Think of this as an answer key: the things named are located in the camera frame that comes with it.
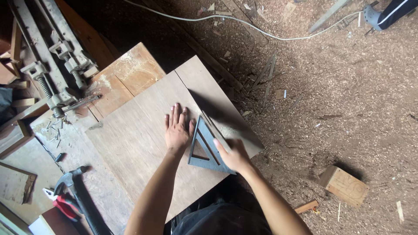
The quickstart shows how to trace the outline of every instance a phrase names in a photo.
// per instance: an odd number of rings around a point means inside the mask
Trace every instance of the white cord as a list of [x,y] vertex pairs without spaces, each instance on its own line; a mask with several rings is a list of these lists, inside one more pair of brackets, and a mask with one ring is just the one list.
[[361,11],[357,11],[357,12],[354,12],[354,13],[352,13],[352,14],[349,14],[349,15],[347,15],[346,17],[342,18],[342,19],[341,19],[340,21],[338,21],[337,23],[335,23],[335,24],[331,25],[330,27],[328,27],[327,29],[324,29],[323,31],[321,31],[321,32],[319,32],[319,33],[316,33],[316,34],[313,34],[313,35],[310,35],[310,36],[307,36],[307,37],[301,37],[301,38],[279,38],[279,37],[273,36],[273,35],[271,35],[271,34],[269,34],[269,33],[266,33],[266,32],[264,32],[264,31],[262,31],[261,29],[259,29],[259,28],[255,27],[254,25],[252,25],[252,24],[250,24],[250,23],[248,23],[248,22],[246,22],[246,21],[243,21],[243,20],[240,20],[240,19],[234,18],[234,17],[232,17],[232,16],[227,16],[227,15],[210,15],[210,16],[207,16],[207,17],[199,18],[199,19],[185,19],[185,18],[181,18],[181,17],[176,17],[176,16],[167,15],[167,14],[164,14],[164,13],[158,12],[158,11],[156,11],[156,10],[150,9],[150,8],[148,8],[148,7],[145,7],[145,6],[142,6],[142,5],[139,5],[139,4],[136,4],[136,3],[133,3],[133,2],[128,1],[128,0],[123,0],[123,1],[125,1],[125,2],[127,2],[127,3],[130,3],[130,4],[132,4],[132,5],[138,6],[138,7],[140,7],[140,8],[144,8],[144,9],[146,9],[146,10],[152,11],[152,12],[157,13],[157,14],[159,14],[159,15],[162,15],[162,16],[165,16],[165,17],[169,17],[169,18],[172,18],[172,19],[176,19],[176,20],[185,20],[185,21],[200,21],[200,20],[207,20],[207,19],[209,19],[209,18],[214,18],[214,17],[229,18],[229,19],[237,20],[237,21],[239,21],[239,22],[241,22],[241,23],[244,23],[244,24],[248,24],[250,27],[253,27],[254,29],[256,29],[256,30],[260,31],[261,33],[263,33],[263,34],[265,34],[265,35],[267,35],[267,36],[269,36],[269,37],[272,37],[272,38],[275,38],[275,39],[278,39],[278,40],[283,40],[283,41],[288,41],[288,40],[298,40],[298,39],[308,39],[308,38],[315,37],[316,35],[319,35],[319,34],[321,34],[321,33],[325,32],[325,31],[329,30],[330,28],[332,28],[332,27],[336,26],[336,25],[337,25],[337,24],[339,24],[341,21],[343,21],[345,18],[350,17],[350,16],[352,16],[352,15],[355,15],[355,14],[358,14],[358,13],[360,13],[360,12],[361,12]]

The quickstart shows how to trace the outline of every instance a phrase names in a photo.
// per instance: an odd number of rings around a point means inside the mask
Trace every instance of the sawdust floor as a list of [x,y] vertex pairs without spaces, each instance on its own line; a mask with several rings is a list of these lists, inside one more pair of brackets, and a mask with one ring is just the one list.
[[[197,18],[201,6],[208,8],[213,3],[155,1],[167,13],[186,18]],[[159,17],[122,0],[67,2],[121,52],[144,42],[166,72],[194,55]],[[242,9],[249,3],[235,2]],[[354,2],[358,10],[365,4]],[[257,6],[264,6],[266,20],[258,17],[253,23],[283,38],[307,36],[307,29],[334,1],[306,0],[296,4],[290,18],[283,20],[286,3],[256,1]],[[376,8],[383,9],[388,3],[383,1]],[[216,10],[227,11],[221,1],[215,5]],[[345,7],[324,26],[352,12]],[[292,206],[318,200],[320,214],[309,211],[301,215],[314,234],[374,235],[418,233],[418,122],[407,117],[410,112],[418,116],[417,20],[414,13],[367,37],[364,34],[370,27],[358,28],[355,20],[346,29],[333,28],[309,40],[269,38],[264,47],[232,20],[218,26],[214,26],[214,19],[179,23],[214,58],[230,51],[229,63],[223,65],[243,84],[249,73],[260,73],[278,50],[274,81],[263,111],[265,88],[252,92],[249,98],[235,92],[234,104],[238,110],[251,111],[245,117],[266,147],[253,162]],[[286,99],[278,99],[276,89],[286,89]],[[304,97],[290,111],[301,92]],[[342,117],[319,119],[323,115]],[[360,209],[315,183],[330,164],[370,186]],[[399,221],[397,201],[402,202],[404,224]]]

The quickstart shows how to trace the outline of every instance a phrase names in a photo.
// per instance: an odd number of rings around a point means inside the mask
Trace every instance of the wooden workbench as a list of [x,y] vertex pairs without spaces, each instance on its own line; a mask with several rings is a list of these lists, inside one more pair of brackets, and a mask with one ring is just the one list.
[[53,188],[62,176],[62,171],[68,172],[79,166],[90,165],[92,169],[83,174],[84,184],[112,232],[122,234],[134,202],[107,169],[84,132],[163,76],[164,71],[145,46],[139,43],[91,79],[87,93],[100,94],[102,98],[94,104],[67,113],[67,120],[71,124],[64,124],[60,130],[62,140],[58,147],[57,141],[49,142],[56,132],[46,129],[50,120],[56,121],[51,118],[52,112],[49,110],[33,121],[30,124],[33,133],[53,155],[67,155],[56,165],[35,138],[28,141],[1,162],[38,175],[30,203],[18,205],[6,200],[0,202],[24,222],[31,224],[42,212],[52,208],[52,201],[43,194],[42,189]]

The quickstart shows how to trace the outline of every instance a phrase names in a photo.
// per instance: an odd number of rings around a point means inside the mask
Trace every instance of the pliers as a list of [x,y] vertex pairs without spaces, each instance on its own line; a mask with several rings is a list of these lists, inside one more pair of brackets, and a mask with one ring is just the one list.
[[60,209],[61,212],[64,213],[64,215],[66,215],[71,221],[77,222],[80,219],[80,216],[78,216],[72,209],[82,214],[83,212],[81,211],[77,201],[71,196],[67,196],[67,194],[54,196],[54,190],[48,188],[43,188],[42,191],[49,199],[52,200],[52,204]]

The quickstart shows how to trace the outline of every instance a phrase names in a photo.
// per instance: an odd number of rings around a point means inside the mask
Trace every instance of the hammer handle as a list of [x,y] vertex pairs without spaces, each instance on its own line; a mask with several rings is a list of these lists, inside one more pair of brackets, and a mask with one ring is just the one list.
[[86,196],[81,195],[82,190],[78,190],[76,184],[73,184],[69,187],[71,192],[74,195],[78,205],[80,206],[81,211],[86,217],[87,223],[90,226],[94,235],[110,235],[110,230],[107,225],[101,219],[101,216],[98,214],[97,209],[94,208],[92,202],[86,200]]

